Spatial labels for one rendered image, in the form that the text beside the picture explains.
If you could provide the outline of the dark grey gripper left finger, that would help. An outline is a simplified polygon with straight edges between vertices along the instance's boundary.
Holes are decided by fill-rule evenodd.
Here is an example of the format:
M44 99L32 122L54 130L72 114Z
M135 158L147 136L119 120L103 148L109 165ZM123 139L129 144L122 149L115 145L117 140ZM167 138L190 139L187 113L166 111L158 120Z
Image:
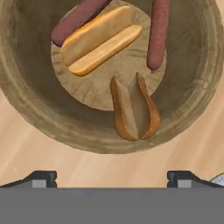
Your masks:
M34 171L27 177L5 184L3 188L17 187L17 188L51 188L57 187L56 171Z

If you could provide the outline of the dark brown hot dog bun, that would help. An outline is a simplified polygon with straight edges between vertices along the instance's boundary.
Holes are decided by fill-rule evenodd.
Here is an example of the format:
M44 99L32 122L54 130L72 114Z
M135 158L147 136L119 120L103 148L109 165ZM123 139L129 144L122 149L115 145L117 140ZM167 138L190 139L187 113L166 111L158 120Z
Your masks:
M152 137L159 128L160 114L148 94L146 82L136 73L125 87L115 76L110 82L117 133L130 141Z

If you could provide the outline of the light yellow hot dog bun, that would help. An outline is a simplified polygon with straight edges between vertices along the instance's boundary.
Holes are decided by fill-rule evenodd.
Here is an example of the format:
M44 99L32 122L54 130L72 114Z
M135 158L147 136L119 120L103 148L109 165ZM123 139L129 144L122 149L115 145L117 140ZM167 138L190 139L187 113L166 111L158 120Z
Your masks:
M121 6L70 35L61 47L61 60L71 73L85 76L131 44L142 29L131 23L131 8Z

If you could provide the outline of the brown wooden bowl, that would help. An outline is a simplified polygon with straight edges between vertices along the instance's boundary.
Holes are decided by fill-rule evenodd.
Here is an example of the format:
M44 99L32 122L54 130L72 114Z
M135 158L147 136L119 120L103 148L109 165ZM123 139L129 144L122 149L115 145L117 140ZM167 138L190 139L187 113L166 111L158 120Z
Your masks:
M110 112L76 101L53 71L50 33L81 0L0 0L0 88L31 125L75 149L101 154L145 151L186 130L205 110L224 63L224 28L215 0L171 0L167 66L152 99L155 136L120 138Z

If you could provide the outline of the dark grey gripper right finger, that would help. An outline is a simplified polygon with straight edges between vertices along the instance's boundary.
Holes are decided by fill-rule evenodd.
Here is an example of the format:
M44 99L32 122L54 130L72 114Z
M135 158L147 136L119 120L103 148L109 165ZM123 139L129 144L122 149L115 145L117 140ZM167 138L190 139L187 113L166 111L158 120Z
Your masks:
M224 187L224 176L219 175L211 181L198 178L191 171L168 171L167 172L168 188L204 188Z

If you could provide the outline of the reddish brown sausage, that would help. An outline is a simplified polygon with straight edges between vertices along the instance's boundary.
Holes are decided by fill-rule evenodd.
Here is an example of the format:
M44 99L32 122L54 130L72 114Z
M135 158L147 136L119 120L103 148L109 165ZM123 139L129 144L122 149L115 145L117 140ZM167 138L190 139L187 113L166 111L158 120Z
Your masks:
M62 46L68 36L99 15L111 1L83 0L52 29L52 42Z
M170 0L153 0L147 67L155 73L163 62L169 24Z

